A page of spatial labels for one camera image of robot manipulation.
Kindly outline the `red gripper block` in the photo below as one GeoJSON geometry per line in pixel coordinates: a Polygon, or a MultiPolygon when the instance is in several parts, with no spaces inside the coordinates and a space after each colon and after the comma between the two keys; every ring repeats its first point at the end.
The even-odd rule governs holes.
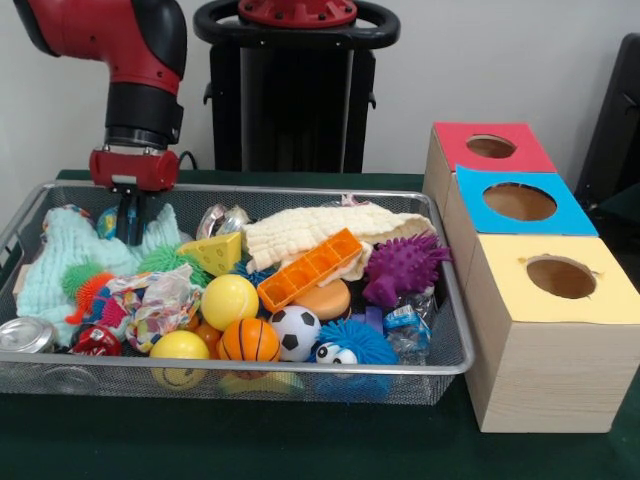
{"type": "Polygon", "coordinates": [[[130,219],[130,244],[140,245],[146,228],[147,195],[144,192],[168,191],[174,187],[179,171],[179,159],[176,154],[171,151],[160,154],[132,154],[94,150],[89,158],[89,170],[96,185],[107,188],[120,186],[117,238],[124,244],[129,243],[131,205],[133,216],[130,219]],[[121,185],[135,186],[139,190],[132,194],[129,187],[121,185]]]}

